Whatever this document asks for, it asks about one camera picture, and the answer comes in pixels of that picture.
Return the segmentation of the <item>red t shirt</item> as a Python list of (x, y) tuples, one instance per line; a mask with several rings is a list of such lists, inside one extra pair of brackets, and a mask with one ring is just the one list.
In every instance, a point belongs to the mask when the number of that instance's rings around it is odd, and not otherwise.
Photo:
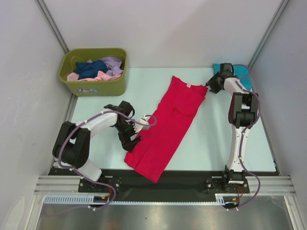
[(157, 183), (188, 131), (207, 87), (190, 85), (173, 76), (170, 85), (153, 113), (157, 123), (141, 131), (141, 141), (124, 162), (137, 173)]

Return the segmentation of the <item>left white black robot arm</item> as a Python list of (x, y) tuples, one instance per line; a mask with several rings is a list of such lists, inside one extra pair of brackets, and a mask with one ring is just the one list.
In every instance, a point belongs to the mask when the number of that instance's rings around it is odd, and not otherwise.
[(89, 186), (95, 191), (102, 191), (106, 186), (102, 170), (90, 160), (90, 141), (95, 135), (108, 127), (118, 131), (118, 138), (127, 152), (132, 152), (142, 140), (131, 139), (149, 123), (145, 118), (138, 122), (129, 115), (134, 115), (133, 106), (122, 101), (118, 106), (108, 104), (93, 117), (79, 123), (64, 122), (55, 141), (52, 155), (62, 166), (75, 169), (83, 177), (90, 179)]

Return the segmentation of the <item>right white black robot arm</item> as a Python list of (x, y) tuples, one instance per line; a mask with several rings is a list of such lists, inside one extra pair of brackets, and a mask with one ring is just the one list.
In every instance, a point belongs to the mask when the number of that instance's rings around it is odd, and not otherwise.
[(228, 111), (232, 128), (231, 149), (219, 186), (226, 192), (235, 192), (247, 185), (245, 151), (249, 133), (260, 118), (260, 99), (245, 88), (231, 63), (220, 64), (219, 71), (206, 82), (206, 86), (215, 94), (225, 90), (232, 96)]

